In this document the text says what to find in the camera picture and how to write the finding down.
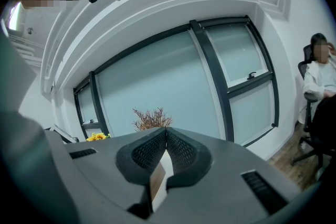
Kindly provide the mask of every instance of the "wooden floor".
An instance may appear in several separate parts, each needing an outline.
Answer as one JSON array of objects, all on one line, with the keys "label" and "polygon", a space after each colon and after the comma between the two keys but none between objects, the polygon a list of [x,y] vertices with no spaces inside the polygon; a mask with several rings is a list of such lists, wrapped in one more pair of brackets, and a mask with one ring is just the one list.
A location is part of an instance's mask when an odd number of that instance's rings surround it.
[{"label": "wooden floor", "polygon": [[[312,156],[299,161],[295,163],[294,166],[290,165],[293,158],[312,150],[312,147],[306,143],[304,149],[299,145],[300,137],[303,135],[308,134],[303,131],[302,124],[298,124],[290,140],[268,161],[269,164],[274,165],[291,178],[302,190],[316,182],[318,165],[317,156]],[[327,158],[324,158],[323,164],[326,165],[328,161]]]}]

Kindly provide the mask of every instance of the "chair armrest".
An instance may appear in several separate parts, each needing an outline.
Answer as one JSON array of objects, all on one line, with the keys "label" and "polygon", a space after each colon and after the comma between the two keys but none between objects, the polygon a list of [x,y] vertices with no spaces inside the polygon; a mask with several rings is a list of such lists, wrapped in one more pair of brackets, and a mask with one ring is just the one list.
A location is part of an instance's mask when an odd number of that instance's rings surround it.
[{"label": "chair armrest", "polygon": [[317,97],[312,93],[305,93],[304,98],[310,103],[316,103],[318,101]]}]

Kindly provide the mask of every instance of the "dried plant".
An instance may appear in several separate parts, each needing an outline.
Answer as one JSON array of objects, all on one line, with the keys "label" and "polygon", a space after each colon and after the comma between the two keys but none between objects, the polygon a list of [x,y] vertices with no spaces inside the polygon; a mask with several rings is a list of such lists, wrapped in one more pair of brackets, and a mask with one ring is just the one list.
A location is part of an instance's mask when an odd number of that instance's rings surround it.
[{"label": "dried plant", "polygon": [[169,127],[173,123],[171,117],[166,117],[163,108],[153,109],[153,111],[147,110],[146,112],[137,109],[133,109],[133,111],[140,118],[138,121],[133,122],[137,132],[153,127]]}]

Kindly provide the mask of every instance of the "gray plastic surface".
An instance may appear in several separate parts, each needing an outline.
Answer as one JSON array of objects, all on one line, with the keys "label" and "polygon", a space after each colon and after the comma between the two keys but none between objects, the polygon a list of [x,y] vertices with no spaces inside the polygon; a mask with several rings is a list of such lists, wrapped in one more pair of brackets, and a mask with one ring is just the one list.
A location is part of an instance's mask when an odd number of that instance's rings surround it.
[{"label": "gray plastic surface", "polygon": [[127,210],[141,201],[144,186],[135,185],[125,180],[116,166],[117,151],[159,128],[133,133],[106,140],[72,143],[65,145],[69,153],[94,148],[97,153],[76,158],[74,164],[99,192],[121,208]]},{"label": "gray plastic surface", "polygon": [[[92,144],[101,144],[106,141],[64,145],[59,135],[55,135],[54,132],[50,131],[47,131],[46,134],[55,163],[55,166],[53,167],[56,167],[64,186],[68,190],[68,193],[76,206],[76,214],[79,219],[78,223],[145,223],[143,219],[127,212],[124,208],[118,206],[117,203],[114,203],[107,197],[104,192],[102,193],[97,189],[97,186],[92,184],[92,182],[84,176],[80,168],[78,168],[74,162],[76,159],[73,160],[67,151],[67,149],[69,151],[76,151],[77,147],[78,149],[91,148]],[[106,177],[104,182],[104,186],[108,188],[109,178]],[[53,183],[47,182],[47,184],[50,187]],[[120,196],[115,195],[113,200],[115,201],[118,199],[120,199]],[[61,223],[67,223],[67,216],[64,215],[63,217],[64,221]]]},{"label": "gray plastic surface", "polygon": [[280,171],[237,144],[174,128],[204,144],[213,163],[209,172],[194,186],[173,188],[150,216],[156,223],[254,223],[268,217],[241,173],[256,170],[286,201],[300,189]]}]

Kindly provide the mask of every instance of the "white wall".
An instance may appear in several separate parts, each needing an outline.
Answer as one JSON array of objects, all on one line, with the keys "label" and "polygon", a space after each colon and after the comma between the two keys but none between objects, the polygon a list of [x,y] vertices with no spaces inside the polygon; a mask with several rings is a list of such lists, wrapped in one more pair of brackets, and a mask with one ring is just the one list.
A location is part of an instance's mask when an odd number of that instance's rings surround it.
[{"label": "white wall", "polygon": [[79,124],[73,89],[64,88],[55,94],[53,88],[51,101],[55,124],[72,137],[77,137],[80,142],[85,141],[85,137]]},{"label": "white wall", "polygon": [[48,101],[40,92],[40,74],[38,70],[34,70],[36,74],[35,80],[29,87],[19,108],[19,113],[27,118],[38,122],[42,128],[52,127],[54,116],[52,114],[51,102]]},{"label": "white wall", "polygon": [[[161,31],[190,19],[246,14],[265,41],[278,81],[279,127],[248,147],[268,159],[291,136],[299,108],[304,104],[302,79],[297,69],[303,57],[302,48],[309,43],[311,35],[319,31],[331,42],[335,41],[335,22],[323,0],[290,0],[288,20],[266,13],[257,0],[123,0],[113,3],[91,20],[71,44],[58,70],[55,94],[59,96],[63,90],[70,92],[89,71]],[[64,112],[65,122],[69,114],[74,113],[73,108]],[[79,127],[78,120],[68,121],[65,126],[76,136],[71,130]]]},{"label": "white wall", "polygon": [[315,33],[323,33],[328,41],[336,42],[336,24],[325,0],[290,0],[288,21],[273,18],[273,25],[280,36],[290,60],[296,81],[295,117],[306,101],[302,95],[303,79],[298,63],[303,61],[303,47],[310,44]]},{"label": "white wall", "polygon": [[24,20],[24,32],[22,37],[42,46],[46,45],[48,35],[58,15],[57,9],[34,8],[26,10],[26,18]]}]

